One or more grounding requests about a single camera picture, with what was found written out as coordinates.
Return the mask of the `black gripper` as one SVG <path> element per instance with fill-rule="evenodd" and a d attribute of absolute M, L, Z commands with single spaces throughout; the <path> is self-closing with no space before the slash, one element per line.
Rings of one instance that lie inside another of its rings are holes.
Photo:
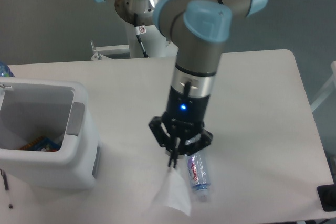
<path fill-rule="evenodd" d="M 170 88 L 166 111 L 149 122 L 158 144 L 170 155 L 168 167 L 176 168 L 179 156 L 195 154 L 211 144 L 213 135 L 204 129 L 209 98 L 184 97 Z"/>

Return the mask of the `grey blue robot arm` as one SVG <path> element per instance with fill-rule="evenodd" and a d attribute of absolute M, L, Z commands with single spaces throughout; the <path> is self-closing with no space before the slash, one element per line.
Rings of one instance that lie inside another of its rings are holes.
<path fill-rule="evenodd" d="M 232 20 L 261 11 L 268 0 L 159 0 L 151 24 L 178 47 L 167 107 L 149 127 L 176 166 L 212 142 L 204 115 Z"/>

